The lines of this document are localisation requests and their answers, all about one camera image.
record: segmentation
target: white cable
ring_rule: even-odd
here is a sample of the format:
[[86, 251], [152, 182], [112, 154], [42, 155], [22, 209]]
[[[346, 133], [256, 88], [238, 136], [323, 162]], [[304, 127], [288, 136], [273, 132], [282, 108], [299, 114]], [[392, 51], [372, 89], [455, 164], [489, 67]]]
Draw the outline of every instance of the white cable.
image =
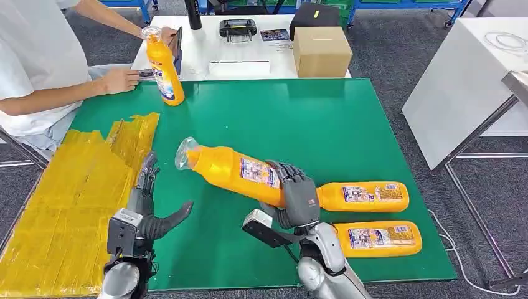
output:
[[513, 55], [528, 55], [528, 40], [510, 32], [491, 31], [484, 35], [484, 40], [491, 46]]
[[431, 213], [431, 215], [433, 215], [433, 218], [435, 219], [436, 223], [438, 224], [440, 229], [445, 233], [445, 235], [439, 234], [439, 236], [445, 238], [451, 244], [451, 248], [447, 248], [446, 251], [448, 251], [448, 252], [449, 251], [454, 251], [455, 252], [456, 259], [458, 260], [458, 264], [460, 265], [460, 270], [462, 271], [462, 276], [464, 276], [464, 279], [468, 282], [469, 285], [471, 285], [472, 287], [477, 288], [478, 290], [481, 290], [483, 292], [492, 293], [492, 294], [496, 294], [496, 295], [515, 296], [515, 295], [517, 295], [519, 293], [519, 291], [521, 290], [521, 286], [520, 285], [517, 286], [517, 290], [514, 291], [513, 293], [501, 293], [501, 292], [495, 292], [495, 291], [492, 291], [492, 290], [481, 288], [481, 287], [475, 285], [473, 282], [470, 282], [470, 280], [466, 276], [466, 272], [464, 271], [464, 266], [462, 265], [462, 259], [460, 258], [460, 255], [458, 254], [458, 251], [456, 250], [455, 240], [453, 240], [453, 238], [447, 232], [447, 230], [440, 224], [440, 221], [438, 221], [438, 218], [437, 218], [436, 214], [433, 211], [431, 211], [431, 210], [428, 210], [428, 211], [429, 211], [429, 213]]

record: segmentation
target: green table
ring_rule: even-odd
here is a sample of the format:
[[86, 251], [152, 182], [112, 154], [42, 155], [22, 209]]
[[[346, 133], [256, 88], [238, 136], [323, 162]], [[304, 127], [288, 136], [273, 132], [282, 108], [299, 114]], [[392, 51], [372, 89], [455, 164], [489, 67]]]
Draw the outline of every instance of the green table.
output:
[[86, 101], [72, 128], [100, 130], [113, 121], [161, 114], [153, 148], [161, 172], [156, 213], [166, 216], [187, 200], [191, 215], [156, 241], [158, 274], [152, 290], [281, 287], [299, 284], [284, 249], [272, 249], [240, 228], [257, 201], [217, 188], [193, 171], [178, 171], [174, 155], [187, 136], [208, 146], [231, 146], [257, 159], [295, 164], [318, 186], [334, 181], [401, 181], [410, 205], [396, 214], [322, 212], [329, 222], [405, 219], [416, 223], [420, 253], [349, 259], [364, 282], [456, 278], [405, 158], [368, 79], [184, 82], [186, 100], [165, 105], [153, 83], [129, 93]]

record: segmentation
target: gray carpet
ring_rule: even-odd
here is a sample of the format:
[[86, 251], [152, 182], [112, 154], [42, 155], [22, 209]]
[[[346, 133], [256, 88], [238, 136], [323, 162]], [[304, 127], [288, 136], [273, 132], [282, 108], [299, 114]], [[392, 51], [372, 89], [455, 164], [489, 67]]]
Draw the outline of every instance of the gray carpet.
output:
[[[160, 1], [160, 15], [185, 14], [182, 1]], [[141, 24], [136, 11], [122, 11], [131, 21]], [[87, 54], [88, 63], [131, 62], [140, 41], [91, 20], [67, 13], [76, 35]], [[504, 277], [493, 252], [469, 215], [447, 172], [431, 174], [407, 122], [400, 114], [403, 103], [447, 35], [443, 23], [445, 11], [390, 10], [359, 11], [349, 33], [354, 57], [353, 77], [369, 77], [387, 114], [403, 153], [415, 176], [427, 206], [434, 210], [453, 236], [468, 277], [478, 285]], [[526, 139], [481, 138], [469, 150], [527, 151]], [[16, 156], [0, 145], [0, 161]], [[517, 272], [528, 267], [528, 212], [526, 172], [528, 159], [456, 160], [454, 168], [469, 195], [488, 220], [489, 228], [504, 255]], [[14, 214], [31, 188], [38, 172], [31, 166], [0, 169], [0, 236], [5, 234]], [[456, 265], [453, 253], [451, 260]], [[461, 276], [460, 268], [455, 266]], [[463, 278], [453, 282], [369, 284], [374, 298], [499, 298], [471, 288]], [[303, 288], [237, 291], [193, 291], [151, 293], [149, 298], [312, 298]], [[522, 289], [515, 298], [528, 298]]]

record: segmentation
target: person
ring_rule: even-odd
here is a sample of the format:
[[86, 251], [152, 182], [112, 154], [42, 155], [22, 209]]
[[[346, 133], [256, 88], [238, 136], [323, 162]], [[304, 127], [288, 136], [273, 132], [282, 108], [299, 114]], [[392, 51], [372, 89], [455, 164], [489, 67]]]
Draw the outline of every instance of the person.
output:
[[[0, 127], [21, 143], [55, 151], [83, 100], [134, 90], [131, 65], [88, 67], [61, 9], [141, 38], [141, 28], [99, 0], [0, 0]], [[175, 30], [163, 27], [170, 41]]]

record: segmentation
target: person's hand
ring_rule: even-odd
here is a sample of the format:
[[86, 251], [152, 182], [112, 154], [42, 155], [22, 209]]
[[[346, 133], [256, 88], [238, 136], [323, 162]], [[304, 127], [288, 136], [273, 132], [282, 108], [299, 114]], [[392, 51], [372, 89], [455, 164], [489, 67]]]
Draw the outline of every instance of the person's hand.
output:
[[161, 28], [161, 40], [163, 40], [166, 45], [169, 45], [176, 33], [177, 31], [170, 27], [163, 27]]
[[127, 68], [113, 68], [99, 80], [103, 85], [104, 93], [114, 95], [134, 90], [139, 83], [139, 72]]

